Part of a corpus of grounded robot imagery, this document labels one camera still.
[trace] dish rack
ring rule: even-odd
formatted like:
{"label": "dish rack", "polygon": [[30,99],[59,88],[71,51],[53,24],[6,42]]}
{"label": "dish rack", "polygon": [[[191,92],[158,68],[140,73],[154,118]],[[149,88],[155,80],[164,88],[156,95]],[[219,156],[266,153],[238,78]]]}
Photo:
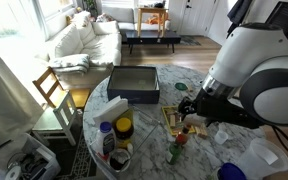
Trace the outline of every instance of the dish rack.
{"label": "dish rack", "polygon": [[146,143],[149,136],[154,132],[154,130],[157,128],[157,126],[160,124],[158,120],[153,119],[148,114],[140,110],[136,106],[130,106],[129,107],[128,116],[132,114],[133,116],[133,126],[134,126],[134,133],[131,136],[131,143],[133,145],[133,154],[131,155],[129,161],[130,164],[128,165],[125,163],[125,165],[122,167],[122,171],[117,171],[113,169],[107,161],[102,159],[94,150],[95,141],[92,140],[90,146],[91,146],[91,155],[96,162],[97,166],[103,171],[103,173],[108,176],[109,179],[116,179],[118,178],[121,173],[127,173],[128,169],[123,170],[124,168],[127,168],[126,166],[132,166],[132,159],[136,155],[139,156],[139,153],[142,153],[143,151],[139,151],[141,147],[143,147],[143,144]]}

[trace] white sofa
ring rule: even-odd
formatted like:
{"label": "white sofa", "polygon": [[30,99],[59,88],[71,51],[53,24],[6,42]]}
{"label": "white sofa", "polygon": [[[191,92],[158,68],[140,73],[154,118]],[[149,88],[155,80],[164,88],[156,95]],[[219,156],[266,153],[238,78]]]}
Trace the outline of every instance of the white sofa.
{"label": "white sofa", "polygon": [[116,21],[73,23],[46,42],[46,61],[64,89],[92,89],[120,65],[121,40]]}
{"label": "white sofa", "polygon": [[[126,42],[125,32],[128,30],[137,30],[138,9],[135,8],[117,8],[117,7],[102,7],[102,13],[112,16],[117,22],[122,41]],[[158,24],[147,24],[145,21],[151,16],[149,13],[143,13],[141,30],[158,30]],[[166,20],[165,29],[170,30],[171,22]]]}

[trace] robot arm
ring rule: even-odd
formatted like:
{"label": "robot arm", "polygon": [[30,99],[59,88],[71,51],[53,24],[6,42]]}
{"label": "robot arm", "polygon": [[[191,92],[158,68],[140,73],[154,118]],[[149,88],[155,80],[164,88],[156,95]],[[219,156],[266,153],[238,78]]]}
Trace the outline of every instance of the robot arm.
{"label": "robot arm", "polygon": [[[228,101],[240,89],[243,108]],[[288,125],[288,40],[273,25],[237,28],[221,48],[196,99],[178,106],[207,123],[227,122],[251,129],[263,124]]]}

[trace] glass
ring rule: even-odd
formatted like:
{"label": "glass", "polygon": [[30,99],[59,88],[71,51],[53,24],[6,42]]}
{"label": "glass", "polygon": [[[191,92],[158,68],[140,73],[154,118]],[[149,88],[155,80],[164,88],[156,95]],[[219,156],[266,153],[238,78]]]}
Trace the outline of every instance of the glass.
{"label": "glass", "polygon": [[152,136],[151,134],[154,130],[158,127],[159,121],[153,119],[145,112],[141,111],[136,106],[130,106],[130,109],[133,110],[133,126],[134,126],[134,133],[131,136],[131,142],[133,145],[133,154],[130,156],[130,164],[125,164],[125,167],[122,167],[121,171],[116,171],[113,169],[107,161],[103,160],[97,153],[94,151],[93,147],[95,145],[95,141],[91,142],[91,153],[92,157],[101,169],[104,168],[107,172],[109,172],[112,176],[118,177],[121,172],[127,173],[126,166],[132,166],[134,162],[132,159],[134,157],[140,157],[141,153],[143,153],[146,147],[144,144],[148,141],[149,137]]}

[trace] wooden floor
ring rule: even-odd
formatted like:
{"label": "wooden floor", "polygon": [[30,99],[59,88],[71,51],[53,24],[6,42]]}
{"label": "wooden floor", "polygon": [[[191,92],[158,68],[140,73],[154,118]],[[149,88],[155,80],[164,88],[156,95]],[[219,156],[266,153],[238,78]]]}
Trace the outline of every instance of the wooden floor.
{"label": "wooden floor", "polygon": [[[221,46],[206,37],[196,37],[196,40],[201,46],[175,45],[175,53],[172,53],[172,48],[167,48],[166,45],[134,45],[130,55],[128,45],[123,45],[122,65],[174,64],[207,74]],[[268,126],[262,128],[267,139],[282,148],[271,128]],[[283,129],[288,135],[288,128]],[[276,173],[265,179],[288,180],[288,171]]]}

